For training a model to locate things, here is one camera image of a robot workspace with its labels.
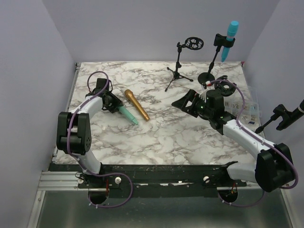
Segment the mint green microphone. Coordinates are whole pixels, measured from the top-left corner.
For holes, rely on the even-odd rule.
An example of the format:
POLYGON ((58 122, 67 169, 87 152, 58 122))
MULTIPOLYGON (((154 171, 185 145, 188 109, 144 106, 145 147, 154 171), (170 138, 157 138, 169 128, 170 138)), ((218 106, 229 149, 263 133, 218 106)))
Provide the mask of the mint green microphone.
POLYGON ((124 107, 120 106, 118 107, 119 112, 124 115, 130 122, 132 122, 135 125, 138 125, 137 119, 124 107))

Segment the gold microphone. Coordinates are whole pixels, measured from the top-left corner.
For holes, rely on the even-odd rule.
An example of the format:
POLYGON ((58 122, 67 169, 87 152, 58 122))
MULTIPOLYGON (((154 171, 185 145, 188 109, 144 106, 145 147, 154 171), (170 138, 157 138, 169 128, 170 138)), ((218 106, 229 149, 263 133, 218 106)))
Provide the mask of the gold microphone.
POLYGON ((138 100, 134 96, 133 92, 130 89, 126 89, 125 92, 124 92, 124 95, 127 98, 127 100, 130 101, 134 105, 134 107, 141 114, 141 116, 143 117, 143 119, 145 121, 149 121, 150 117, 148 116, 148 114, 146 113, 146 111, 143 109, 143 107, 141 106, 141 104, 138 102, 138 100))

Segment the black round-base shock-mount stand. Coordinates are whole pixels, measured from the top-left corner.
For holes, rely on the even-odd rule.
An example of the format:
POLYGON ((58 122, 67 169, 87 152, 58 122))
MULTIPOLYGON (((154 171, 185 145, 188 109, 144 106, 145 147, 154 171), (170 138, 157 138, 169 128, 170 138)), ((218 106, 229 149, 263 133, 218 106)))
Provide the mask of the black round-base shock-mount stand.
POLYGON ((228 97, 235 92, 237 84, 236 83, 229 83, 227 75, 220 76, 219 78, 217 78, 216 82, 212 83, 211 81, 214 81, 214 80, 215 80, 215 78, 214 78, 213 75, 207 74, 203 78, 203 85, 206 85, 206 87, 207 86, 214 86, 214 89, 219 90, 220 93, 224 97, 228 97))

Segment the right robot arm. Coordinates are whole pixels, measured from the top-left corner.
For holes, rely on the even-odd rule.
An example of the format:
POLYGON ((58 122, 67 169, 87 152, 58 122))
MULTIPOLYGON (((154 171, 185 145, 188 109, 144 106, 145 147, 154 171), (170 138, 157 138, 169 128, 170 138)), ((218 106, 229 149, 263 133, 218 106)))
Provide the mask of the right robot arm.
POLYGON ((293 182, 294 188, 299 181, 287 145, 275 144, 257 135, 238 118, 225 111, 224 97, 217 90, 211 89, 206 98, 200 98, 194 90, 171 104, 173 107, 193 116, 209 121, 210 126, 242 146, 255 159, 254 164, 232 162, 226 170, 219 173, 218 180, 229 186, 235 180, 257 183, 264 191, 272 192, 277 188, 288 189, 293 182))

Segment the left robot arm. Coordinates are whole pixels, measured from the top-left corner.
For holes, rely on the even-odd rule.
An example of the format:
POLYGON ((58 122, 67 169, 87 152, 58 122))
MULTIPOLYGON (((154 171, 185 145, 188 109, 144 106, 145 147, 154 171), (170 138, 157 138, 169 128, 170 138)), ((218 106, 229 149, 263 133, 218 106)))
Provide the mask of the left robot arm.
POLYGON ((89 182, 96 188, 105 183, 105 171, 91 150, 92 135, 90 119, 100 111, 116 113, 122 101, 112 93, 111 80, 99 78, 96 88, 74 110, 61 112, 57 123, 57 149, 72 156, 84 173, 90 175, 89 182))

